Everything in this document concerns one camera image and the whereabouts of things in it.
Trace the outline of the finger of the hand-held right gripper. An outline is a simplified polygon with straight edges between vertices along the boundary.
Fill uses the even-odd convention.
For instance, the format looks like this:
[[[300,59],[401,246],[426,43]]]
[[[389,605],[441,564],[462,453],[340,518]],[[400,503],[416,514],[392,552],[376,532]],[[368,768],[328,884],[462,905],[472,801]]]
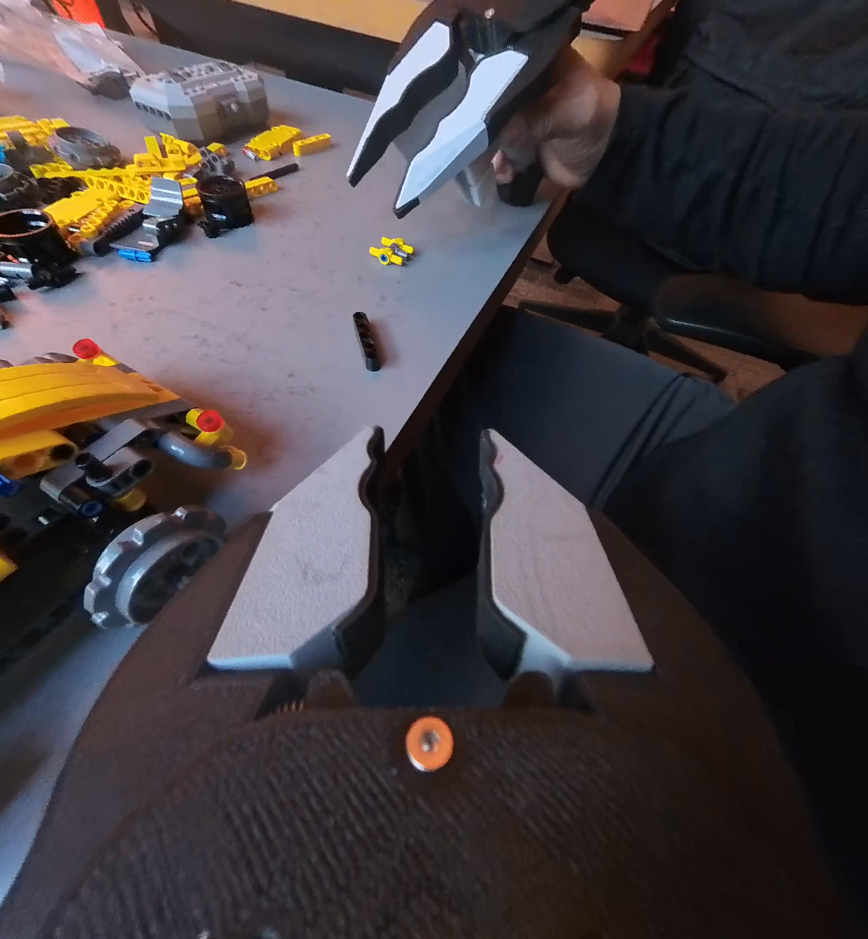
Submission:
[[[452,181],[469,205],[496,201],[488,121],[528,61],[522,52],[505,50],[483,58],[470,74],[461,68],[451,86],[414,117],[395,140],[406,160],[393,204],[397,218]]]
[[[453,28],[432,21],[399,51],[400,58],[386,75],[346,172],[357,184],[395,146],[410,160],[430,142],[435,118],[443,115],[445,100],[460,72]]]

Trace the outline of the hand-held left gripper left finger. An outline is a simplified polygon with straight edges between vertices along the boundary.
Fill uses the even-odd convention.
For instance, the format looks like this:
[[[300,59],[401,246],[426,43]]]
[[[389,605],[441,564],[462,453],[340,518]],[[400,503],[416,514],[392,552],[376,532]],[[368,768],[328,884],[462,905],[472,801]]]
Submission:
[[[355,677],[384,638],[377,508],[384,432],[366,426],[271,508],[206,655],[216,671]]]

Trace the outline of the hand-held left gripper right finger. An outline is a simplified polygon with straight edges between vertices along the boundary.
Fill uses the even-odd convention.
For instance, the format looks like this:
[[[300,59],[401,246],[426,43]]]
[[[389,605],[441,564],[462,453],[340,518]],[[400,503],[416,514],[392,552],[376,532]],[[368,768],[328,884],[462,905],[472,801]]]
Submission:
[[[480,438],[478,643],[509,682],[654,662],[589,512],[493,429]]]

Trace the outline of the person's right forearm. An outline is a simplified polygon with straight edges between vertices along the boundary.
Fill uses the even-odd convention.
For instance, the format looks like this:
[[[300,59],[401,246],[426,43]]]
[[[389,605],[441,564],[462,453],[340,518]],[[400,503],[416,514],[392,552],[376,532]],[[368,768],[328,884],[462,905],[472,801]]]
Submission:
[[[868,110],[624,87],[588,212],[756,288],[868,305]]]

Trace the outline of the yellow edged desk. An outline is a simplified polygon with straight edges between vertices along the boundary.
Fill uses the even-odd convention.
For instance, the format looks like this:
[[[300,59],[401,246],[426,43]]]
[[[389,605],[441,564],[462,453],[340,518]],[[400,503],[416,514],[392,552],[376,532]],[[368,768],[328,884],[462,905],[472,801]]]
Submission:
[[[375,96],[426,2],[138,2],[158,40],[235,63],[275,68],[334,91]]]

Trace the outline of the grey desk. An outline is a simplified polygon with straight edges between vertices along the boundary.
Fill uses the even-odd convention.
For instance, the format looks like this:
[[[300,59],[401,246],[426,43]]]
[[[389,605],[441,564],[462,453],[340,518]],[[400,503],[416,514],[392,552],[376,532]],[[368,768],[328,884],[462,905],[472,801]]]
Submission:
[[[404,171],[394,151],[357,189],[346,165],[369,105],[265,77],[279,123],[329,132],[331,149],[304,157],[255,222],[210,240],[193,226],[158,260],[87,257],[64,288],[25,293],[5,309],[0,358],[14,364],[68,353],[82,338],[236,431],[249,467],[229,474],[162,468],[154,504],[205,503],[233,525],[270,507],[365,424],[390,452],[433,402],[437,381],[505,298],[538,240],[547,202],[475,208],[448,184],[398,221]],[[404,266],[369,253],[402,238]],[[367,314],[383,365],[366,369],[353,314]],[[111,668],[135,633],[105,637],[77,609],[0,678],[0,894],[41,821],[55,778]]]

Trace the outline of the person's right hand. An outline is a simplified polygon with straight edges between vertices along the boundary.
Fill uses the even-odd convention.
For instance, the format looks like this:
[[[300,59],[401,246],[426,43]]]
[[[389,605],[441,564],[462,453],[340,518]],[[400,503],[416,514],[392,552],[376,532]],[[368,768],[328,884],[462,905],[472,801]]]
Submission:
[[[621,88],[569,47],[555,59],[545,92],[516,112],[498,135],[492,166],[510,184],[535,161],[566,191],[590,180],[608,147]]]

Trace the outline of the yellow studded block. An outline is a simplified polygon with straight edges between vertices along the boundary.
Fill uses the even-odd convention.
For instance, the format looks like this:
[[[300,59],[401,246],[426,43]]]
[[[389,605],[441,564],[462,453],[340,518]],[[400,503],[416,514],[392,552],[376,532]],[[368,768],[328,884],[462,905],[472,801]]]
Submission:
[[[271,162],[293,152],[302,130],[289,125],[271,127],[254,135],[242,148],[243,155],[255,162]]]

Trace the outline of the grey angular block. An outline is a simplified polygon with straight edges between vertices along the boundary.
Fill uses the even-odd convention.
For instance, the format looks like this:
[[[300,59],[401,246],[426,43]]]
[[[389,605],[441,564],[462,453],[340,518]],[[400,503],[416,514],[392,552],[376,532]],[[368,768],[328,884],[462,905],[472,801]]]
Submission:
[[[197,147],[263,130],[267,93],[258,73],[219,60],[142,76],[130,98],[146,127]]]

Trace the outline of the black spoked wheel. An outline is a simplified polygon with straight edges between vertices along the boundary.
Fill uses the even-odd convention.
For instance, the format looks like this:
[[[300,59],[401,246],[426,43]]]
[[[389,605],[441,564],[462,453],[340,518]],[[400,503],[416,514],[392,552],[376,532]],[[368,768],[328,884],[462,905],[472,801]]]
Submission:
[[[239,179],[225,175],[197,181],[196,192],[203,209],[198,224],[209,239],[254,224],[247,188]]]

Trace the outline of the person's black sweater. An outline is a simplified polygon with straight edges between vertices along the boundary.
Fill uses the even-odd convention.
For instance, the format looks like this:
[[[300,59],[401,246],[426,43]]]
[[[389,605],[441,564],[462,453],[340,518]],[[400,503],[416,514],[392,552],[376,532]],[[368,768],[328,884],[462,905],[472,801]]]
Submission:
[[[868,926],[868,329],[646,457],[604,512],[750,677]]]

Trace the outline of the black holed beam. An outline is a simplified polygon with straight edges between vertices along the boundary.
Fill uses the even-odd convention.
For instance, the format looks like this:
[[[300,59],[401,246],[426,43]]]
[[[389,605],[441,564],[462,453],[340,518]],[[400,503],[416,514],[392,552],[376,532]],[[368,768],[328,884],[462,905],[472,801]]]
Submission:
[[[370,372],[378,372],[383,365],[383,356],[372,323],[362,311],[355,312],[352,318],[365,367]]]

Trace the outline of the black chair base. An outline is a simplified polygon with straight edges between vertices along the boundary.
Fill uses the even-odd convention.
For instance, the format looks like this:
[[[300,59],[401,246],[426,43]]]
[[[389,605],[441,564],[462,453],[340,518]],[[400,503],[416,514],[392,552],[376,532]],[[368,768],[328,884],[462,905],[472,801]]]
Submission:
[[[657,354],[682,366],[688,374],[698,373],[717,385],[728,377],[715,362],[672,338],[651,314],[634,307],[620,305],[614,311],[606,311],[523,300],[518,308],[597,333],[600,338],[643,356]]]

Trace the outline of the black jacket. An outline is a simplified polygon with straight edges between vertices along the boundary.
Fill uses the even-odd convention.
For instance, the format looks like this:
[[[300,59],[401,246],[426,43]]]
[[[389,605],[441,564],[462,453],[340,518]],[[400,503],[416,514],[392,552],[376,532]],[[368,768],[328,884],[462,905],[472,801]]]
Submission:
[[[651,81],[775,109],[868,110],[868,1],[678,2]]]

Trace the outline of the yellow brick vehicle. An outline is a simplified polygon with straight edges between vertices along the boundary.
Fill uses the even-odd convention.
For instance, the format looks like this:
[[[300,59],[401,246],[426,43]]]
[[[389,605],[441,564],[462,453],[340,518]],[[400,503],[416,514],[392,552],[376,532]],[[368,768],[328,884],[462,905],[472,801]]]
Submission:
[[[148,625],[210,560],[226,522],[159,511],[158,468],[241,471],[218,411],[193,405],[89,339],[70,355],[0,359],[0,676],[81,609]]]

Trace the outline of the grey toothed rack piece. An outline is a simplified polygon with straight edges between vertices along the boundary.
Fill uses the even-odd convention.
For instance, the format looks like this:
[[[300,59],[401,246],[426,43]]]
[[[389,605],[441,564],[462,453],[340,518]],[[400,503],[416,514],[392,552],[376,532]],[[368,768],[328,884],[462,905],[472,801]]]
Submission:
[[[116,247],[132,246],[157,249],[158,257],[165,247],[180,240],[185,223],[180,182],[154,178],[146,205],[124,209],[97,237],[81,239],[75,251],[82,255],[104,256]]]

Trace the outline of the black office chair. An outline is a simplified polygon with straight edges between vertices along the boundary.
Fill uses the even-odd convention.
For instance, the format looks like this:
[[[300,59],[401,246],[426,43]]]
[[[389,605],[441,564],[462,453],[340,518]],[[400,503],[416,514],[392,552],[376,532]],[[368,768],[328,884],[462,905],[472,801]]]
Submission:
[[[672,338],[697,341],[791,371],[848,353],[868,328],[868,307],[763,291],[701,271],[620,229],[574,198],[546,242],[556,280],[579,279],[618,306],[651,314]]]

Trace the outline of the pile of building brick parts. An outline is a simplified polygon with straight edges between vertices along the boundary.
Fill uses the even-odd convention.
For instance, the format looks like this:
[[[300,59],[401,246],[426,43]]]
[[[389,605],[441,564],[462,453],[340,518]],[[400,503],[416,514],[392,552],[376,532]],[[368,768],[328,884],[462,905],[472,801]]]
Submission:
[[[197,147],[153,134],[144,148],[125,162],[107,139],[62,119],[0,116],[0,308],[20,291],[74,280],[76,258],[89,256],[75,251],[79,241],[97,237],[124,209],[146,205],[154,178],[180,182],[185,227],[203,215],[198,180],[239,179],[221,143]],[[8,327],[0,310],[0,331]]]

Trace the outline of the clear plastic bag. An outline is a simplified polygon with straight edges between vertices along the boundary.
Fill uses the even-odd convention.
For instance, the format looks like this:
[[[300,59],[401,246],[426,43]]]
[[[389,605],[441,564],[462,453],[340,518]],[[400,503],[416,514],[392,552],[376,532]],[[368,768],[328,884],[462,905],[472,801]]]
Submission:
[[[0,2],[0,83],[7,65],[39,67],[93,94],[121,98],[143,70],[98,24],[45,12],[34,2]]]

